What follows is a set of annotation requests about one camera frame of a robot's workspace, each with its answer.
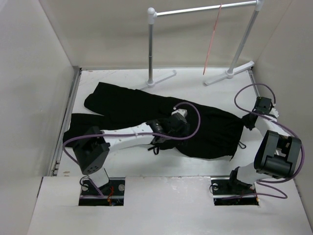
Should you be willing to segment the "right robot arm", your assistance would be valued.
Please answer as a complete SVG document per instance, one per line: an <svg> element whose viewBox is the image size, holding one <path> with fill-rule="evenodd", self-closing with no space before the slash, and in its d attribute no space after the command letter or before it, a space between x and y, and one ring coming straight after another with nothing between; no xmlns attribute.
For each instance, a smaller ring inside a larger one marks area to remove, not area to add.
<svg viewBox="0 0 313 235"><path fill-rule="evenodd" d="M290 179L294 175L302 142L275 123L272 108L270 98L257 97L252 111L242 117L244 126L259 130L263 140L254 162L231 171L226 185L231 193L239 193L259 180Z"/></svg>

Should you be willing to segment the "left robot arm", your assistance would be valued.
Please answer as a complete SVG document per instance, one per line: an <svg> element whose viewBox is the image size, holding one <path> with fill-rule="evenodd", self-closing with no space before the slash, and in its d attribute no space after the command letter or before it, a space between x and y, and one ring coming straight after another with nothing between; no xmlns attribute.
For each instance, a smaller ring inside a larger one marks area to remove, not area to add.
<svg viewBox="0 0 313 235"><path fill-rule="evenodd" d="M159 137L154 133L177 138L189 136L190 125L187 123L186 116L186 110L178 110L168 118L151 120L134 127L119 130L90 128L86 135L105 134L106 136L80 139L75 142L73 152L82 174L91 178L93 189L97 194L105 195L110 189L110 183L103 165L110 153L138 145L173 148L182 141Z"/></svg>

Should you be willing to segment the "black trousers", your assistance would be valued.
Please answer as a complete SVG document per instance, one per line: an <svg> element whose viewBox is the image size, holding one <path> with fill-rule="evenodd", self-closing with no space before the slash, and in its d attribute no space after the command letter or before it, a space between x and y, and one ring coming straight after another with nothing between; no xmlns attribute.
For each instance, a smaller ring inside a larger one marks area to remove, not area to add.
<svg viewBox="0 0 313 235"><path fill-rule="evenodd" d="M244 129L241 118L218 108L195 104L194 108L175 97L164 97L108 83L98 83L94 92L84 101L84 107L93 113L74 113L70 128L63 141L85 135L97 126L102 130L132 127L153 119L167 118L173 107L187 110L186 120L190 131L196 135L186 141L167 141L159 147L151 147L154 154L161 150L176 148L188 157L216 159L234 156Z"/></svg>

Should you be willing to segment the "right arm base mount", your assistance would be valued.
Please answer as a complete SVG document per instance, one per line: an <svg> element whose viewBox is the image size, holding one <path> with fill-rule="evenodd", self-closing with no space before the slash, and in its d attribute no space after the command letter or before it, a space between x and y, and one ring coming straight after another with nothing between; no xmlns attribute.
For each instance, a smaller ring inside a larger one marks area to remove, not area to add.
<svg viewBox="0 0 313 235"><path fill-rule="evenodd" d="M228 178L212 178L209 187L215 206L258 206L255 186L231 186Z"/></svg>

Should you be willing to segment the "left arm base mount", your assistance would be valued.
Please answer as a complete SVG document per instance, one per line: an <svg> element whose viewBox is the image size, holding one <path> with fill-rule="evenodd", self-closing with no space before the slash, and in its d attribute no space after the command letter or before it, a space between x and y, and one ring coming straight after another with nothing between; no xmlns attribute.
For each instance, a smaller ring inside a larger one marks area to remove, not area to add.
<svg viewBox="0 0 313 235"><path fill-rule="evenodd" d="M81 192L79 206L124 206L125 178L110 178L98 192L87 177L80 180Z"/></svg>

